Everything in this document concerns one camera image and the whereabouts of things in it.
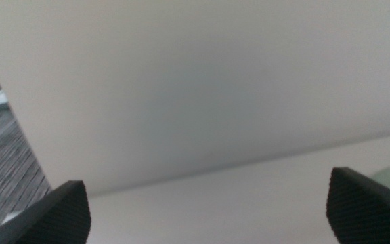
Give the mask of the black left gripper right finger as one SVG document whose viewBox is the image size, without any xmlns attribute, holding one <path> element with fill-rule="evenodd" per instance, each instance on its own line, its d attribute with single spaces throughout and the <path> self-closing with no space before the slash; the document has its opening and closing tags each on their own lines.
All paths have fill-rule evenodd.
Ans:
<svg viewBox="0 0 390 244">
<path fill-rule="evenodd" d="M 326 217 L 339 243 L 390 244 L 390 189 L 348 167 L 335 167 Z"/>
</svg>

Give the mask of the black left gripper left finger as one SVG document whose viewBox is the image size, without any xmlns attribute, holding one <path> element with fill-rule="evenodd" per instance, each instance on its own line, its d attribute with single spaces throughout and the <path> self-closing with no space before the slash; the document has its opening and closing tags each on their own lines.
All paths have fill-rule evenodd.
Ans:
<svg viewBox="0 0 390 244">
<path fill-rule="evenodd" d="M 84 244 L 90 230 L 85 185 L 70 180 L 0 225 L 0 244 Z"/>
</svg>

